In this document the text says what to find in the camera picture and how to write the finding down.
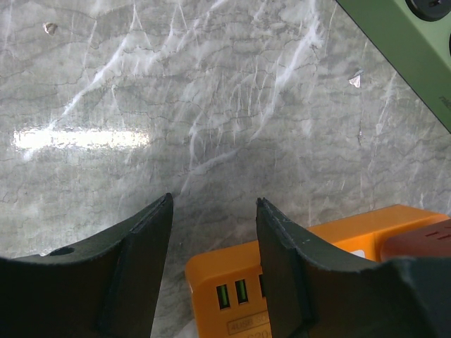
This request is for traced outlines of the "orange power strip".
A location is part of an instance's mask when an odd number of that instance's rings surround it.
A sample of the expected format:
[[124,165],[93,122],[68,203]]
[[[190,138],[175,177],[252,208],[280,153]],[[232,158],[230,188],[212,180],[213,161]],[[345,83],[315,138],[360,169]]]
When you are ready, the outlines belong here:
[[[394,205],[305,229],[348,253],[384,263],[380,250],[389,237],[448,219],[440,213]],[[258,237],[191,258],[185,275],[200,337],[274,337]]]

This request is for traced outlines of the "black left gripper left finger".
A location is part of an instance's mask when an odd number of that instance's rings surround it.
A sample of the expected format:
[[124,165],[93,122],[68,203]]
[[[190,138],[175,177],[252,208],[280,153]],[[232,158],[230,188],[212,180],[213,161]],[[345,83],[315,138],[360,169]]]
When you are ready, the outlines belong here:
[[1,259],[2,337],[149,337],[173,224],[165,194],[51,253]]

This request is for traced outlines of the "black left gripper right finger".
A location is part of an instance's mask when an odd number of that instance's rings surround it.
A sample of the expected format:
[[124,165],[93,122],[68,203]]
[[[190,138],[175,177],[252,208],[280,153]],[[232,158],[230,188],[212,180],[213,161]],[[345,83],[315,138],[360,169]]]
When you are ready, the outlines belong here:
[[450,259],[355,256],[257,201],[274,337],[449,337]]

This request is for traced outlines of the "red koi cube adapter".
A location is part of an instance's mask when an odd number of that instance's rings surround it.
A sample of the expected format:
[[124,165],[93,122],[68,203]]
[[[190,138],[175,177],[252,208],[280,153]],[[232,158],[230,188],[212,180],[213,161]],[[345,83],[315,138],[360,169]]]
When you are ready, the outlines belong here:
[[450,257],[450,219],[403,232],[384,241],[382,261],[400,256]]

